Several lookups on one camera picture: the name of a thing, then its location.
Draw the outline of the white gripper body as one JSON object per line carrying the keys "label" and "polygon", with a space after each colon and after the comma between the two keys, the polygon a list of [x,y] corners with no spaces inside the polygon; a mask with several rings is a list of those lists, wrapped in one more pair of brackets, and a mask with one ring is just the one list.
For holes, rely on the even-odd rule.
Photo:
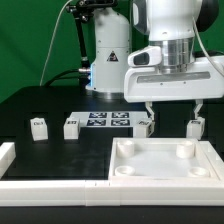
{"label": "white gripper body", "polygon": [[124,81],[127,102],[200,100],[224,96],[224,76],[206,58],[185,72],[160,73],[156,68],[130,68]]}

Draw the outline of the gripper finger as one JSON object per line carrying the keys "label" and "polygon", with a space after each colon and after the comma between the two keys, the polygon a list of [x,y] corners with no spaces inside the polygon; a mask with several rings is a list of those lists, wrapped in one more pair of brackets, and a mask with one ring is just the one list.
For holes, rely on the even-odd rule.
{"label": "gripper finger", "polygon": [[148,113],[150,114],[150,119],[152,123],[154,123],[154,111],[152,108],[152,102],[145,102],[145,108],[147,109]]}
{"label": "gripper finger", "polygon": [[195,119],[198,119],[199,112],[200,112],[202,106],[203,106],[203,99],[195,100],[195,107],[193,109]]}

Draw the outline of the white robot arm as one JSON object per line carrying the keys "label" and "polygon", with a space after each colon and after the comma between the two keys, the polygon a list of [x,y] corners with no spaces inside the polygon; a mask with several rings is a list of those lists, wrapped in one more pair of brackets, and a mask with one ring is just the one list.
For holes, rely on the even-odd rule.
{"label": "white robot arm", "polygon": [[110,7],[95,9],[97,56],[86,90],[146,104],[223,97],[224,56],[193,54],[218,13],[218,0],[133,0],[132,25],[148,45],[132,52],[127,19]]}

